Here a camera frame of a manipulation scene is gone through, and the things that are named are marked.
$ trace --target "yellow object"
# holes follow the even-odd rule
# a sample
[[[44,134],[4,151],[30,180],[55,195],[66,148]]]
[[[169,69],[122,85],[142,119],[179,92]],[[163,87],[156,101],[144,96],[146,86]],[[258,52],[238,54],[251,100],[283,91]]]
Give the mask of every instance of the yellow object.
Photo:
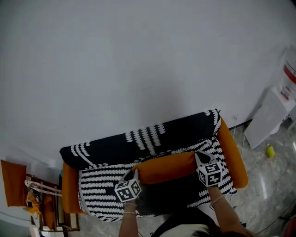
[[[275,152],[272,146],[267,147],[268,158],[273,158],[275,156]]]
[[[31,214],[37,213],[37,215],[41,214],[40,211],[40,204],[36,201],[36,198],[34,196],[33,190],[30,189],[27,196],[28,201],[32,202],[33,207],[26,207],[27,211]]]

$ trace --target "person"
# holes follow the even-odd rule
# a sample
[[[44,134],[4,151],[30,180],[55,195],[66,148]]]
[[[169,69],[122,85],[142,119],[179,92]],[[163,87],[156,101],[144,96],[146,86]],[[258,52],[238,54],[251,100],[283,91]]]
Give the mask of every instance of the person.
[[[185,237],[185,236],[254,236],[244,226],[220,192],[218,187],[207,188],[212,200],[212,207],[219,227],[212,218],[198,208],[186,208],[174,213],[152,235],[152,237]],[[125,204],[119,237],[138,237],[135,200]]]

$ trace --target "black and white blanket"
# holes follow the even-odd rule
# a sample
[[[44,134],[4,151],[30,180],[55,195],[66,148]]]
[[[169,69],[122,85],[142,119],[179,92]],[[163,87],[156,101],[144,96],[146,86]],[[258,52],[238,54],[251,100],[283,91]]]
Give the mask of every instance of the black and white blanket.
[[[219,110],[214,109],[125,134],[72,145],[62,148],[60,153],[65,163],[80,170],[81,209],[101,220],[117,221],[123,218],[124,207],[114,192],[114,186],[137,163],[161,156],[189,151],[209,152],[223,166],[223,179],[219,185],[221,192],[236,193],[216,136],[220,125]],[[170,205],[176,207],[176,201],[172,198],[176,193],[182,194],[176,196],[179,208],[197,207],[210,202],[208,191],[198,184],[196,175],[144,187],[144,190],[163,193],[158,198],[160,205],[155,209],[147,211],[141,205],[138,206],[139,217],[164,214]],[[183,189],[175,192],[175,187]],[[147,205],[156,201],[154,197],[147,199]]]

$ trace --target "striped fabric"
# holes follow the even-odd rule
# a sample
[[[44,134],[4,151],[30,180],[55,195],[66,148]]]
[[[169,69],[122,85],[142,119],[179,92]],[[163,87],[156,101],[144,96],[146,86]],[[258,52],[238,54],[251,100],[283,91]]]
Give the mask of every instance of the striped fabric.
[[[221,124],[220,117],[219,120],[216,121],[216,124]],[[234,188],[229,175],[219,141],[217,136],[214,135],[212,138],[203,139],[195,145],[179,148],[177,150],[160,152],[158,155],[150,156],[149,158],[137,159],[133,163],[102,166],[80,171],[79,199],[81,209],[103,221],[121,220],[123,218],[124,207],[123,203],[120,202],[114,192],[114,187],[120,178],[139,162],[189,151],[205,151],[213,154],[217,160],[222,163],[222,182],[219,184],[221,192],[223,194],[236,193],[236,189]],[[197,207],[208,202],[210,202],[209,193],[207,190],[203,190],[198,193],[198,196],[195,197],[194,202],[191,201],[186,204],[187,207]]]

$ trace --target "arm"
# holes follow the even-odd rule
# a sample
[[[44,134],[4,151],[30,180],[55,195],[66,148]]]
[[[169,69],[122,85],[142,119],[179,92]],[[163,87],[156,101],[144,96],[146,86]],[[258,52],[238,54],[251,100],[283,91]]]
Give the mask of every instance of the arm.
[[[217,187],[208,187],[208,191],[212,201],[222,195]],[[219,199],[213,204],[213,207],[222,233],[233,231],[245,236],[251,236],[241,225],[238,216],[225,198]]]
[[[135,202],[126,203],[124,211],[136,212]],[[136,215],[131,213],[123,214],[123,220],[120,226],[119,237],[138,237]]]

